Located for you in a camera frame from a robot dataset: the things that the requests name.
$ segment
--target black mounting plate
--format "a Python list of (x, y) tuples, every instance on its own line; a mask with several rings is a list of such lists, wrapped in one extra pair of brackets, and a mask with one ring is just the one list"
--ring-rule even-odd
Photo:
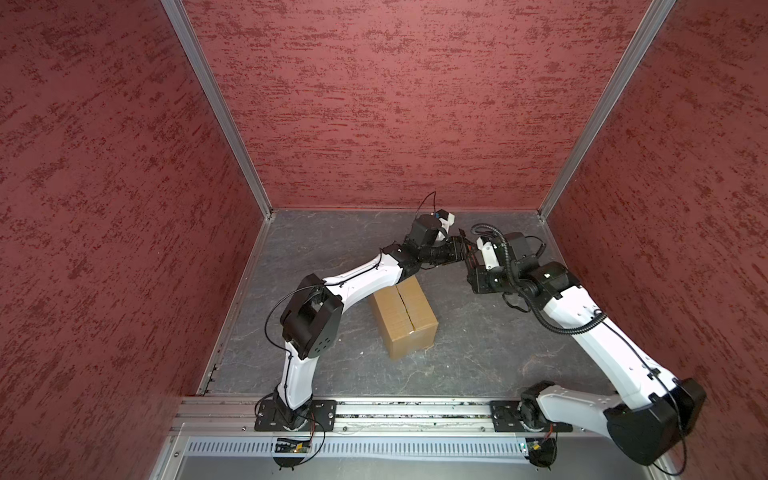
[[(336, 421), (336, 400), (313, 400), (307, 417), (312, 418), (312, 415), (326, 432), (332, 432), (333, 423)], [(277, 411), (275, 401), (267, 399), (259, 404), (253, 430), (256, 432), (308, 432), (311, 427), (312, 422), (304, 422), (304, 425), (299, 429), (289, 430), (286, 428), (283, 417)], [(322, 432), (322, 430), (320, 427), (316, 428), (316, 432)]]
[[(518, 414), (518, 400), (493, 400), (491, 401), (491, 418), (493, 419), (493, 429), (495, 432), (503, 433), (537, 433), (526, 429)], [(545, 426), (540, 433), (549, 432), (550, 425), (554, 425), (553, 432), (567, 433), (573, 432), (574, 427), (569, 423), (555, 423)]]

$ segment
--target red textured wall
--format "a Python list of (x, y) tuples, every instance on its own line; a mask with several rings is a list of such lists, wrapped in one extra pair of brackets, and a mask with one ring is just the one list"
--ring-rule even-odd
[(535, 209), (648, 3), (184, 4), (274, 206)]
[(0, 32), (0, 477), (144, 480), (260, 214), (160, 2)]
[(767, 51), (767, 3), (679, 0), (550, 217), (606, 311), (707, 390), (689, 478), (768, 477)]

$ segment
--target side wall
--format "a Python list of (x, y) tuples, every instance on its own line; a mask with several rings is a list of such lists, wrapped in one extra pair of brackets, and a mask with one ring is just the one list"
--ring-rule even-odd
[(275, 207), (538, 208), (649, 0), (189, 0)]
[(690, 478), (768, 475), (768, 4), (680, 0), (550, 217), (617, 322), (709, 400)]
[(144, 480), (260, 212), (159, 1), (0, 31), (0, 477)]

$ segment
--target box flap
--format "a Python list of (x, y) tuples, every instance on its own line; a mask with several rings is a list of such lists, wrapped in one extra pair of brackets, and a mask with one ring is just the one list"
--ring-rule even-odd
[(383, 326), (391, 340), (401, 339), (413, 331), (406, 306), (394, 286), (376, 291), (370, 298), (371, 306), (383, 320)]
[(409, 322), (413, 330), (426, 329), (437, 325), (437, 318), (429, 306), (419, 281), (415, 276), (397, 284), (402, 304), (405, 305)]

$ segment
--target brown box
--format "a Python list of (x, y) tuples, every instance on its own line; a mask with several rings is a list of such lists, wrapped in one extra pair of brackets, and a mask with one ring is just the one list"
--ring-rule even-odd
[(437, 319), (415, 276), (376, 291), (369, 302), (392, 360), (435, 342)]

